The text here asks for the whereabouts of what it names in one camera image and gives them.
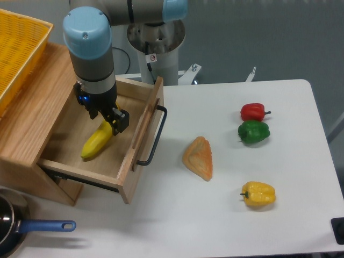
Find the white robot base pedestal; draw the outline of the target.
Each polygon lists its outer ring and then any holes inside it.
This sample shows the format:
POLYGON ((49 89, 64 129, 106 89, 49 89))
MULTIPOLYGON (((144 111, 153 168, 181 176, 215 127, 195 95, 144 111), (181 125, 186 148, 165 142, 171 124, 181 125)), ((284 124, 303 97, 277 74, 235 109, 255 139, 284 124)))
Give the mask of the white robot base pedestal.
POLYGON ((134 24, 127 29, 128 42, 137 53, 141 81, 154 84, 162 77, 164 85, 192 85, 201 66, 193 63, 179 73, 179 49, 185 40, 181 20, 166 23, 134 24))

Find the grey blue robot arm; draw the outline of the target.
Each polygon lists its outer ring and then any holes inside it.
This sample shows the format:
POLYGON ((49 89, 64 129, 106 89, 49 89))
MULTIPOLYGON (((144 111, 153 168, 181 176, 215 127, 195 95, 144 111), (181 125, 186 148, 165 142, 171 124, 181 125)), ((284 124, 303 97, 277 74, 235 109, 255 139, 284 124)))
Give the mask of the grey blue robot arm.
POLYGON ((139 57, 144 82, 158 77, 178 83, 178 49, 184 41, 182 20, 187 1, 70 1, 63 37, 76 74, 74 93, 90 118, 101 114, 112 134, 129 125, 127 111, 116 104, 112 31, 126 25, 127 38, 139 57))

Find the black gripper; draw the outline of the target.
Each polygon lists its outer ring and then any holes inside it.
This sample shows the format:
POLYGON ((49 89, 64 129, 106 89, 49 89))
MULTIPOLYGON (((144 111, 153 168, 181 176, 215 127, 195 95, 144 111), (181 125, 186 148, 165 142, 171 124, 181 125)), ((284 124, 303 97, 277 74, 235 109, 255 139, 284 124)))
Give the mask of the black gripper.
POLYGON ((88 93, 81 89, 81 83, 76 82, 73 85, 73 91, 79 105, 84 106, 89 112, 91 119, 97 117, 100 113, 104 121, 112 126, 112 134, 123 133, 130 123, 130 114, 126 110, 118 110, 116 105, 117 86, 116 84, 110 90, 100 94, 88 93))

